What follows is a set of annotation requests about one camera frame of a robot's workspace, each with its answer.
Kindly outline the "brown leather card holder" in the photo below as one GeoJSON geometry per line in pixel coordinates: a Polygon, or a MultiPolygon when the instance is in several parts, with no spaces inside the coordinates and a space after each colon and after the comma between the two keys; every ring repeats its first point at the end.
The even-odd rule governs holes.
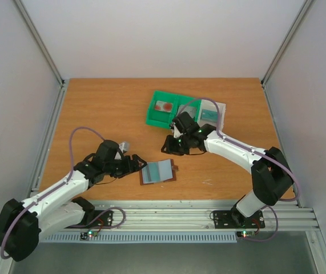
{"type": "Polygon", "coordinates": [[[178,166],[174,164],[173,159],[166,159],[157,162],[148,162],[139,171],[140,185],[147,186],[158,183],[176,181],[178,166]]]}

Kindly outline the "teal VIP card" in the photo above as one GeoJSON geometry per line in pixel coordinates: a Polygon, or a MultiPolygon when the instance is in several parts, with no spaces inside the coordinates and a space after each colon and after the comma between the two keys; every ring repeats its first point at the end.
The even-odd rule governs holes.
{"type": "Polygon", "coordinates": [[[152,184],[160,181],[159,165],[157,162],[147,163],[142,169],[143,184],[152,184]]]}

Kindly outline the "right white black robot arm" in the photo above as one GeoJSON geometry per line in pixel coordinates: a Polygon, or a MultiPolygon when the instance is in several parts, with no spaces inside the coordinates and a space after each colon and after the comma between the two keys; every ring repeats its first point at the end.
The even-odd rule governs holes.
{"type": "Polygon", "coordinates": [[[283,153],[276,147],[265,150],[249,146],[211,124],[198,125],[187,112],[176,116],[172,127],[173,133],[162,146],[163,153],[183,156],[197,148],[219,155],[251,174],[252,190],[230,210],[230,219],[237,227],[247,225],[263,207],[274,206],[295,182],[283,153]]]}

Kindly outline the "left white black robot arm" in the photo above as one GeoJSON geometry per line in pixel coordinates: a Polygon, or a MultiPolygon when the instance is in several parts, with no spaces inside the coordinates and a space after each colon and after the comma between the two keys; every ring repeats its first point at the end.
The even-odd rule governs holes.
{"type": "Polygon", "coordinates": [[[7,201],[0,212],[0,256],[21,261],[39,241],[67,227],[89,227],[94,207],[79,194],[105,176],[123,178],[147,165],[137,154],[126,155],[121,144],[104,140],[95,153],[71,165],[69,173],[46,190],[21,202],[7,201]]]}

